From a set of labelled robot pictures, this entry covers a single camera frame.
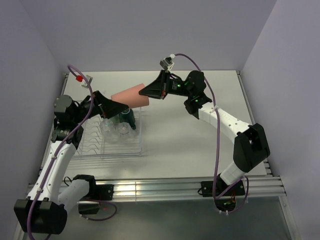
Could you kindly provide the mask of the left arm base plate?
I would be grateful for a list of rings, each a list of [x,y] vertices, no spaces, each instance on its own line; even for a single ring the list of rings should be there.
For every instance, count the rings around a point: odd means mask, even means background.
[[[89,193],[81,200],[111,201],[113,199],[113,194],[113,184],[98,184],[93,189],[90,189]]]

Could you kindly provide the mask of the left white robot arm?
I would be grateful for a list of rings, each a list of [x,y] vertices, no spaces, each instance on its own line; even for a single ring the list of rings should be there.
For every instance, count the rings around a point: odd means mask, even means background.
[[[69,211],[78,201],[96,197],[98,188],[94,176],[78,174],[61,191],[63,177],[80,145],[83,123],[95,116],[110,119],[128,108],[126,104],[104,97],[99,91],[86,96],[80,103],[69,95],[61,95],[54,101],[54,129],[49,155],[32,190],[14,205],[25,233],[60,234]]]

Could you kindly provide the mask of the orange plastic cup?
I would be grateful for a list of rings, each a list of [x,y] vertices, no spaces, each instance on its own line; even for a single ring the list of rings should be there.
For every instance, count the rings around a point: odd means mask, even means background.
[[[145,87],[143,83],[113,94],[111,100],[127,105],[130,109],[145,107],[150,104],[149,98],[140,95],[139,91]]]

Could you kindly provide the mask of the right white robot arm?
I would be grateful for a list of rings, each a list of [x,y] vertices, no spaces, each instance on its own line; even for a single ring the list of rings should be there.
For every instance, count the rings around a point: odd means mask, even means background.
[[[216,144],[224,134],[233,143],[233,161],[221,173],[214,173],[214,187],[222,195],[229,194],[234,185],[244,178],[259,163],[270,155],[264,128],[256,123],[250,125],[224,111],[216,105],[215,97],[208,97],[209,88],[204,73],[191,71],[185,80],[168,70],[161,70],[159,76],[139,90],[139,95],[163,100],[168,94],[186,97],[187,112],[216,128]]]

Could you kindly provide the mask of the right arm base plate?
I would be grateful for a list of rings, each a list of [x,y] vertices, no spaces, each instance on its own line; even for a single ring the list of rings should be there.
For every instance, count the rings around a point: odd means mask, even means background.
[[[229,186],[223,180],[217,180],[215,187],[215,195],[220,195]],[[197,193],[202,197],[212,197],[213,196],[213,181],[202,181],[200,183],[200,188]],[[244,196],[246,194],[243,181],[236,183],[232,188],[230,188],[223,196]]]

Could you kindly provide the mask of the dark green ceramic mug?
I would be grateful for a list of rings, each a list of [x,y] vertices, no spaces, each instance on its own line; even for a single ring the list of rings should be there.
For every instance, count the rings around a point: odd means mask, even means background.
[[[118,118],[120,123],[128,123],[133,130],[136,129],[136,119],[132,109],[128,108],[119,113]]]

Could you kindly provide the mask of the large clear glass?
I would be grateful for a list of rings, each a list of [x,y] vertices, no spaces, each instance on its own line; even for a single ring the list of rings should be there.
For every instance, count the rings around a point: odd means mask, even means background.
[[[119,140],[125,144],[132,143],[136,138],[135,130],[133,130],[130,124],[127,122],[119,123],[117,125],[117,132],[119,135]]]
[[[110,119],[103,119],[100,122],[101,135],[105,142],[115,144],[119,140],[118,132],[114,122]]]

